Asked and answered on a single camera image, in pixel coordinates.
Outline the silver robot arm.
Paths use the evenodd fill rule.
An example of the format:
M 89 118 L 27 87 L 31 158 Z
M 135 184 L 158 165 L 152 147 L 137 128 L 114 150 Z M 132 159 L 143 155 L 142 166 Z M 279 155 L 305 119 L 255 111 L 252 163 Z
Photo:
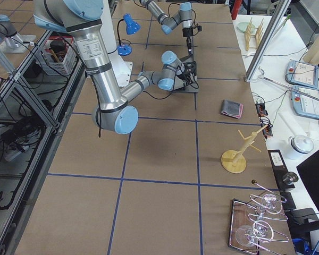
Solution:
M 150 11 L 150 13 L 157 19 L 161 25 L 162 31 L 168 35 L 177 26 L 182 26 L 183 37 L 186 38 L 188 55 L 194 54 L 194 45 L 192 37 L 202 31 L 202 26 L 195 22 L 192 18 L 192 14 L 196 14 L 192 9 L 190 2 L 184 2 L 180 4 L 179 10 L 173 16 L 166 14 L 155 1 L 139 1 L 140 4 Z
M 105 41 L 114 37 L 101 34 L 104 12 L 109 12 L 103 1 L 35 1 L 35 24 L 41 28 L 70 34 L 77 46 L 86 73 L 95 86 L 98 106 L 94 110 L 95 124 L 104 130 L 118 134 L 132 132 L 138 123 L 138 111 L 129 103 L 146 88 L 155 84 L 165 91 L 196 82 L 196 62 L 192 53 L 193 31 L 192 7 L 190 2 L 180 5 L 175 16 L 168 16 L 155 1 L 140 1 L 158 20 L 162 31 L 168 35 L 177 26 L 182 26 L 187 39 L 188 56 L 178 58 L 170 50 L 163 53 L 161 71 L 144 71 L 125 87 L 120 88 L 113 71 Z

